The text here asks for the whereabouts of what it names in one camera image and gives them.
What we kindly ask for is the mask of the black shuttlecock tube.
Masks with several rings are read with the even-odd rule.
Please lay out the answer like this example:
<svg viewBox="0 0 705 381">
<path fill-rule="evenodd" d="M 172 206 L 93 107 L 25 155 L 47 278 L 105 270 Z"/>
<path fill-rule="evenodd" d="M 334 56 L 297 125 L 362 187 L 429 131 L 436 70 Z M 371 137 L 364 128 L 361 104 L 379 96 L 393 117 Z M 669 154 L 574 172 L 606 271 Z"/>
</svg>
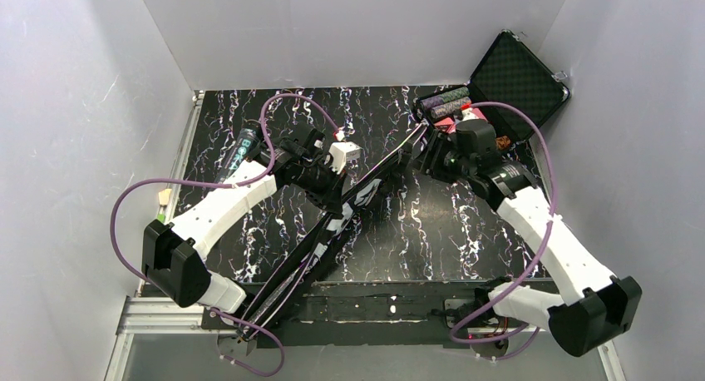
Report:
<svg viewBox="0 0 705 381">
<path fill-rule="evenodd" d="M 225 156 L 214 183 L 224 184 L 262 140 L 263 133 L 260 123 L 256 120 L 245 121 L 237 135 L 234 146 Z"/>
</svg>

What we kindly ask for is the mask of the black racket bag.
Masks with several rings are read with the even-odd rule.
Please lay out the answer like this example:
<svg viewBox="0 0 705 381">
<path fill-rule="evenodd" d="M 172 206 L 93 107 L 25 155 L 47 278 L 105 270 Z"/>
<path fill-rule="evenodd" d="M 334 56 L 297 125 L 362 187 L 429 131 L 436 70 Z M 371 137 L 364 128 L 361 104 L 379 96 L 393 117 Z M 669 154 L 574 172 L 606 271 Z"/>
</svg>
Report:
<svg viewBox="0 0 705 381">
<path fill-rule="evenodd" d="M 337 255 L 336 249 L 345 244 L 343 234 L 350 221 L 357 213 L 367 209 L 386 184 L 401 176 L 411 161 L 413 147 L 426 129 L 425 123 L 416 126 L 357 184 L 342 193 L 338 199 L 341 205 L 338 213 L 330 210 L 324 212 L 323 217 L 250 301 L 243 312 L 244 320 L 249 325 L 237 328 L 239 338 L 250 341 L 263 334 L 266 326 L 276 324 L 311 284 L 328 271 Z"/>
</svg>

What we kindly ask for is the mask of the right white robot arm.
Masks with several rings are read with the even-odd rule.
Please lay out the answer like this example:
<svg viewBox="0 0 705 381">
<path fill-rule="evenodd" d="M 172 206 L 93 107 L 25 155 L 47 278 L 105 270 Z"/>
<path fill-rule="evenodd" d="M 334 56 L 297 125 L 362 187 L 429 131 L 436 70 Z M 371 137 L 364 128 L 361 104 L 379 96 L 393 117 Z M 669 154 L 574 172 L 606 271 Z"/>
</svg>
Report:
<svg viewBox="0 0 705 381">
<path fill-rule="evenodd" d="M 462 121 L 452 133 L 432 128 L 423 139 L 417 169 L 439 181 L 467 181 L 534 253 L 520 276 L 476 288 L 472 311 L 456 318 L 453 333 L 476 319 L 511 318 L 548 330 L 579 357 L 631 329 L 639 283 L 617 277 L 588 252 L 526 167 L 502 156 L 492 125 Z"/>
</svg>

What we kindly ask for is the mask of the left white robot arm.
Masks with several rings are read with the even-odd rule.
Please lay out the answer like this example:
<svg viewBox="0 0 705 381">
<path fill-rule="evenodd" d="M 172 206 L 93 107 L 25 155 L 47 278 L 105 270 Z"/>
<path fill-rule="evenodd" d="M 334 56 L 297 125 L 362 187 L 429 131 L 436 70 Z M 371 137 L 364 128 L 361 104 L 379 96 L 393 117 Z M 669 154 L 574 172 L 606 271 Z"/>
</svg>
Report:
<svg viewBox="0 0 705 381">
<path fill-rule="evenodd" d="M 206 268 L 205 261 L 226 231 L 287 185 L 305 190 L 319 209 L 341 214 L 345 166 L 360 156 L 353 142 L 323 147 L 323 134 L 311 130 L 303 140 L 288 137 L 252 146 L 224 188 L 169 223 L 145 228 L 141 270 L 180 307 L 193 304 L 233 314 L 246 293 L 233 280 Z"/>
</svg>

